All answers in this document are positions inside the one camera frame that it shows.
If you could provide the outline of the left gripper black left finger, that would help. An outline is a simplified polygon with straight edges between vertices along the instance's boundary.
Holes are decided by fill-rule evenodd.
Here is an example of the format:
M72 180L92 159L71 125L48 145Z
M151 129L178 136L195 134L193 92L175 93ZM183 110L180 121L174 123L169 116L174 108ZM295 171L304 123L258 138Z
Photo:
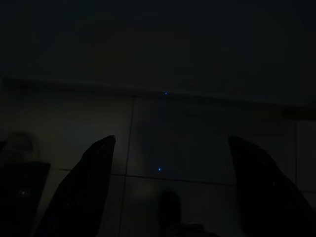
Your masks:
M61 181L43 218L37 237L95 237L109 189L116 138L93 143Z

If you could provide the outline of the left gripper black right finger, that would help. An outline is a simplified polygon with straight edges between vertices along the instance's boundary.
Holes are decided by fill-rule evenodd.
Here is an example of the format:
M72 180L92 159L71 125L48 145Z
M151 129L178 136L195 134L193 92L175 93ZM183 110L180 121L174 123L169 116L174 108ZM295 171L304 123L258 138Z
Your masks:
M240 221L248 237L314 237L316 212L297 186L258 145L228 139Z

